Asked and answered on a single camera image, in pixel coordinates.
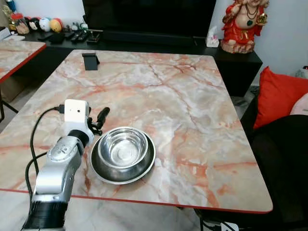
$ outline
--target red cushion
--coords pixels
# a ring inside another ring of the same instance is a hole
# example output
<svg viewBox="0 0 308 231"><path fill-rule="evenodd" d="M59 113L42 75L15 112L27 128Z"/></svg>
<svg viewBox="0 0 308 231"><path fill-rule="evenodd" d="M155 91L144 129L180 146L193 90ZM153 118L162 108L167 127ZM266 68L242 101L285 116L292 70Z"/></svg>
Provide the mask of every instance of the red cushion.
<svg viewBox="0 0 308 231"><path fill-rule="evenodd" d="M266 67L260 75L258 114L254 129L288 116L294 104L308 92L308 79L278 75Z"/></svg>

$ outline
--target tile floor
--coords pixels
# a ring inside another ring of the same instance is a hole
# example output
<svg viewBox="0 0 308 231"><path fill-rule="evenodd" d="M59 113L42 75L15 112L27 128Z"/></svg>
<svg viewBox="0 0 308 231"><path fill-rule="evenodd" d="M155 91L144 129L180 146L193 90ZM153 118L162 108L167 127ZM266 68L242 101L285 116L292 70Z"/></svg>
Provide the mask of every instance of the tile floor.
<svg viewBox="0 0 308 231"><path fill-rule="evenodd" d="M20 110L43 83L35 81L21 92L10 105ZM236 112L241 118L254 94L248 91L245 97L232 97ZM2 132L16 115L4 106L5 119L0 123ZM0 191L0 231L18 231L28 210L28 195ZM171 206L143 205L112 201L73 198L66 213L66 230L96 231L104 227L113 231L198 231L199 218L193 209L180 210Z"/></svg>

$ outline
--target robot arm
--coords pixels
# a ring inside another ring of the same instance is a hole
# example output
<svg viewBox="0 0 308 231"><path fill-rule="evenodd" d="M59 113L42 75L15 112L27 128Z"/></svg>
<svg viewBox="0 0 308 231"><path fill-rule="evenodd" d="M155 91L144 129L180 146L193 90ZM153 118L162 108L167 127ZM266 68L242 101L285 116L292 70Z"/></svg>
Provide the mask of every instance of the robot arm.
<svg viewBox="0 0 308 231"><path fill-rule="evenodd" d="M109 108L101 111L100 120L97 122L101 127L109 111ZM64 120L67 136L60 138L47 152L46 164L36 179L23 231L64 230L64 215L71 197L75 172L81 165L84 148L94 140L89 113L90 108L86 101L65 101Z"/></svg>

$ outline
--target jar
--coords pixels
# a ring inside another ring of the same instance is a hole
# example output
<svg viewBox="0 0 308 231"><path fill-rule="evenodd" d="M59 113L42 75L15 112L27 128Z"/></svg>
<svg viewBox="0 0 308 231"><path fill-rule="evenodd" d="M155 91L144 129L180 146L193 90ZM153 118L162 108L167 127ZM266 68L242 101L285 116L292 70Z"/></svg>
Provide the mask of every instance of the jar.
<svg viewBox="0 0 308 231"><path fill-rule="evenodd" d="M22 13L12 13L11 17L19 34L24 35L29 33L29 28Z"/></svg>

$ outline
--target tv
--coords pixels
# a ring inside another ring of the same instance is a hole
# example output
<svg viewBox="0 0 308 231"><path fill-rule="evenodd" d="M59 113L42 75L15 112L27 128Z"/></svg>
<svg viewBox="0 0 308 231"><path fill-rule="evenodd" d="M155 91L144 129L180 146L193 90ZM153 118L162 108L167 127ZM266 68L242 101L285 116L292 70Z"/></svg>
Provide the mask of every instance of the tv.
<svg viewBox="0 0 308 231"><path fill-rule="evenodd" d="M83 0L92 31L206 37L216 0Z"/></svg>

